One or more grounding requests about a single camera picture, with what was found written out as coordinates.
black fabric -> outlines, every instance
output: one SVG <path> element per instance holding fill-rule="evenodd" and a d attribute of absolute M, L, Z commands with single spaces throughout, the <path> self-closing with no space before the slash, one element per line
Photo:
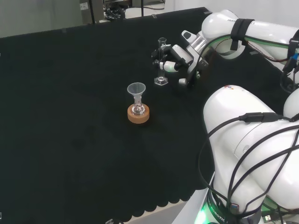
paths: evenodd
<path fill-rule="evenodd" d="M 299 30 L 297 30 L 297 32 L 294 34 L 294 37 L 291 38 L 289 41 L 288 59 L 295 54 L 298 44 L 299 44 Z"/>
<path fill-rule="evenodd" d="M 230 47 L 231 50 L 238 50 L 238 41 L 242 41 L 242 45 L 246 46 L 245 42 L 245 35 L 247 29 L 251 22 L 254 21 L 253 19 L 237 19 L 235 24 L 232 28 L 231 38 L 232 38 L 232 45 Z"/>
<path fill-rule="evenodd" d="M 182 31 L 199 32 L 205 11 L 0 39 L 3 223 L 127 221 L 188 200 L 204 187 L 196 167 L 203 105 L 224 85 L 240 85 L 282 113 L 280 73 L 250 49 L 234 60 L 215 56 L 193 89 L 178 88 L 183 69 L 166 86 L 154 85 L 157 40 L 185 47 Z M 150 119 L 141 126 L 127 118 L 132 82 L 146 85 Z M 207 180 L 212 161 L 205 149 Z"/>

cable connector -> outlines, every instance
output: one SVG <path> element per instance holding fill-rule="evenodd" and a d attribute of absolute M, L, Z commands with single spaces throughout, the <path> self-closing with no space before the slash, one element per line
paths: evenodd
<path fill-rule="evenodd" d="M 277 121 L 280 119 L 280 117 L 278 114 L 272 112 L 265 112 L 265 113 L 256 112 L 256 113 L 246 113 L 242 116 L 239 116 L 239 119 L 246 123 L 251 123 L 251 122 L 266 123 L 266 122 Z"/>
<path fill-rule="evenodd" d="M 294 57 L 290 57 L 289 60 L 285 63 L 282 71 L 290 73 L 297 66 L 297 60 Z"/>

green light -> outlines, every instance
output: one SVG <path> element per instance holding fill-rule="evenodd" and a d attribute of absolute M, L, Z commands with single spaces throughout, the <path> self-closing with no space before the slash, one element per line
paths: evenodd
<path fill-rule="evenodd" d="M 198 214 L 197 217 L 195 219 L 194 224 L 204 224 L 204 222 L 206 221 L 206 215 L 205 215 L 205 211 L 201 210 Z"/>

black strap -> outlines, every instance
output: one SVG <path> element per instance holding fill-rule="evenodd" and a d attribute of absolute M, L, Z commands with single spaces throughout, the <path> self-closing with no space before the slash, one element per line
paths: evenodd
<path fill-rule="evenodd" d="M 232 38 L 231 50 L 238 50 L 238 42 L 242 41 L 242 45 L 246 46 L 245 35 L 247 29 L 253 19 L 237 19 L 230 34 Z"/>
<path fill-rule="evenodd" d="M 299 30 L 297 30 L 297 32 L 294 34 L 294 37 L 290 39 L 289 49 L 288 49 L 288 59 L 295 54 L 298 44 L 299 44 Z"/>

label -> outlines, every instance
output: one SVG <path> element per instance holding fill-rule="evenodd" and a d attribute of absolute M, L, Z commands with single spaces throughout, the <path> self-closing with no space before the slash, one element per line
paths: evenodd
<path fill-rule="evenodd" d="M 81 10 L 87 10 L 87 9 L 88 9 L 88 3 L 87 3 L 87 2 L 85 2 L 85 3 L 81 3 L 81 4 L 80 4 L 80 9 L 81 9 Z"/>

